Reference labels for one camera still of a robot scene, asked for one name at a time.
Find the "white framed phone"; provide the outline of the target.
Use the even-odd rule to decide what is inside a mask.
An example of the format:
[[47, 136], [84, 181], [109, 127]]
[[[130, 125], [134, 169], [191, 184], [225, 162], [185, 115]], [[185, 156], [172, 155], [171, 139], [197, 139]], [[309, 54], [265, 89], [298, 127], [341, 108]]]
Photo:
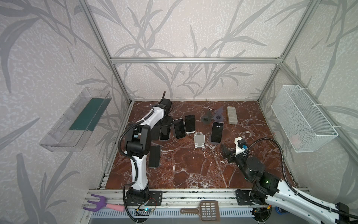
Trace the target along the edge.
[[160, 128], [160, 136], [159, 136], [159, 140], [160, 141], [168, 141], [170, 139], [170, 130], [171, 127], [168, 126], [162, 126]]

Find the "dark grey round phone stand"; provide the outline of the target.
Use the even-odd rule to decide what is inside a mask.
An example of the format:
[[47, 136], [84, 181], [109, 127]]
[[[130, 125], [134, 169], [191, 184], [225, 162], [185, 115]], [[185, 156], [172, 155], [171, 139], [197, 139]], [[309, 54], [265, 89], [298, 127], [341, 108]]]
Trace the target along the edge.
[[220, 107], [218, 110], [216, 110], [216, 112], [213, 115], [213, 120], [215, 122], [223, 122], [223, 120], [224, 120], [223, 112], [224, 112], [224, 110], [222, 107]]

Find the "grey angled phone stand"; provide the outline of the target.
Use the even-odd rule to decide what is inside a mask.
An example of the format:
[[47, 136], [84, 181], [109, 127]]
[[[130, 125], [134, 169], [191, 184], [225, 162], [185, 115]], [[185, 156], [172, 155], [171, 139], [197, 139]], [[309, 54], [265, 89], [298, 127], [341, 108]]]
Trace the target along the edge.
[[200, 121], [203, 123], [203, 124], [210, 124], [212, 122], [212, 119], [213, 119], [213, 114], [212, 114], [212, 111], [211, 110], [207, 110], [205, 112], [205, 114], [201, 117]]

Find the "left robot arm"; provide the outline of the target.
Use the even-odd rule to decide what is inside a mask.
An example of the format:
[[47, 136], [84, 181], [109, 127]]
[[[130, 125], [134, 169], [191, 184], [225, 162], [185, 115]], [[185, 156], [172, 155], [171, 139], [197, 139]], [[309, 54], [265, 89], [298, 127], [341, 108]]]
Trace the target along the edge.
[[146, 173], [146, 159], [152, 147], [151, 130], [156, 124], [171, 127], [173, 119], [169, 116], [173, 103], [162, 97], [140, 120], [131, 124], [121, 135], [118, 151], [131, 160], [132, 183], [125, 184], [129, 190], [123, 196], [125, 205], [146, 203], [150, 198]]

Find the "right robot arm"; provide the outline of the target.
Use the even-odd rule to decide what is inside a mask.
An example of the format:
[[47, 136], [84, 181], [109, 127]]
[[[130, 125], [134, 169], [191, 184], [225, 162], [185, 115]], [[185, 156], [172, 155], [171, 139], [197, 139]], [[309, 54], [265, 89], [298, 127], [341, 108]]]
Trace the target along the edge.
[[311, 224], [356, 224], [358, 217], [349, 213], [349, 207], [343, 203], [329, 203], [317, 199], [290, 185], [285, 172], [284, 160], [281, 160], [283, 178], [279, 178], [265, 169], [265, 165], [250, 155], [251, 146], [238, 137], [235, 149], [221, 145], [222, 156], [229, 163], [235, 163], [245, 180], [252, 183], [250, 193], [243, 200], [255, 204], [267, 204], [292, 213]]

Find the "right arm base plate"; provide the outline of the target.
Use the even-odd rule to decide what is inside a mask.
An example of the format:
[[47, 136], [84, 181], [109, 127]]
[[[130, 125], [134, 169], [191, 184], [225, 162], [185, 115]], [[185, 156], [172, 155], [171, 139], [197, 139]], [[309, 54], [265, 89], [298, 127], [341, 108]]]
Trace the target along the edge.
[[253, 205], [253, 202], [250, 199], [250, 190], [237, 189], [235, 191], [235, 196], [238, 205]]

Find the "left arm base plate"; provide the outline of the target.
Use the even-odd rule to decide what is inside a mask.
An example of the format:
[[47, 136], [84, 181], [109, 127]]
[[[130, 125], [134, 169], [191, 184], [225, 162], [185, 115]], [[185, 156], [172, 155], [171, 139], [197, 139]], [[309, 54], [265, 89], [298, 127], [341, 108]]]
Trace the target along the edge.
[[125, 204], [127, 206], [161, 206], [163, 199], [163, 191], [150, 190], [148, 196], [135, 195], [132, 192], [125, 194]]

